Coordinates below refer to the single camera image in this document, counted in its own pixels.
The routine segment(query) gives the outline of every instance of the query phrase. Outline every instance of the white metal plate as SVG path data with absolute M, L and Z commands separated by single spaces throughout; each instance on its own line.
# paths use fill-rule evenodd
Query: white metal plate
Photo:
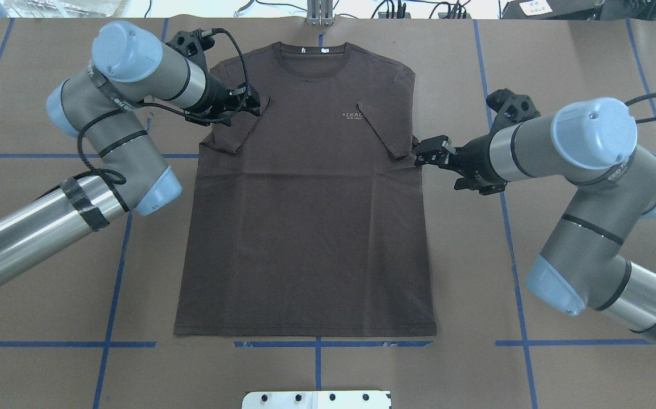
M 242 409 L 391 409 L 390 391 L 248 393 Z

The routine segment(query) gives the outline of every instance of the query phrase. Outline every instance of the bolt hole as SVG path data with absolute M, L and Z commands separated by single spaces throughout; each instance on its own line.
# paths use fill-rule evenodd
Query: bolt hole
M 517 108 L 515 108 L 515 105 L 508 106 L 507 111 L 505 111 L 505 116 L 508 118 L 515 118 L 517 116 Z

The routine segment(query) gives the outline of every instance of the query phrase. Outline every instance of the t-shirt hem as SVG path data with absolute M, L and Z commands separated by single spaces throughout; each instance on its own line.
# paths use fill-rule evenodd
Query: t-shirt hem
M 334 336 L 334 337 L 390 337 L 390 336 L 436 336 L 437 326 L 411 326 L 390 328 L 362 327 L 290 327 L 290 328 L 254 328 L 226 326 L 188 326 L 174 327 L 177 336 Z

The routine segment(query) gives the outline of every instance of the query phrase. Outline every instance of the t-shirt sleeve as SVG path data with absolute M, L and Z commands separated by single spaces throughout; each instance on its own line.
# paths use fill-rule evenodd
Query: t-shirt sleeve
M 412 150 L 413 98 L 414 72 L 402 65 L 381 93 L 358 103 L 359 111 L 394 158 Z
M 242 76 L 239 78 L 230 77 L 229 70 L 221 62 L 215 65 L 209 72 L 229 88 L 237 88 L 237 86 L 244 82 Z M 260 94 L 260 112 L 265 111 L 269 102 L 269 96 Z M 252 132 L 257 126 L 260 117 L 247 112 L 240 112 L 233 116 L 230 121 L 231 126 L 229 127 L 223 124 L 212 124 L 211 134 L 206 137 L 201 144 L 207 145 L 217 151 L 237 153 L 245 140 L 247 140 L 250 132 Z

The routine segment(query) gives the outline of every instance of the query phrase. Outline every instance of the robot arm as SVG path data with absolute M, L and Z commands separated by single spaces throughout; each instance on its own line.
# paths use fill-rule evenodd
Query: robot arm
M 561 174 L 578 191 L 526 278 L 549 305 L 602 311 L 656 342 L 656 274 L 618 255 L 640 218 L 656 217 L 656 156 L 637 145 L 628 108 L 612 98 L 540 116 L 530 98 L 500 90 L 489 135 L 453 148 L 447 137 L 417 148 L 416 165 L 463 178 L 455 189 L 494 194 L 510 181 Z
M 187 111 L 190 122 L 221 122 L 237 111 L 259 115 L 259 96 L 246 83 L 229 90 L 206 67 L 204 49 L 220 31 L 179 32 L 162 44 L 125 21 L 104 26 L 93 60 L 47 100 L 63 132 L 89 140 L 104 169 L 69 178 L 57 189 L 0 220 L 0 285 L 75 241 L 136 209 L 149 215 L 182 191 L 172 168 L 133 111 L 153 95 Z M 226 111 L 232 114 L 222 115 Z

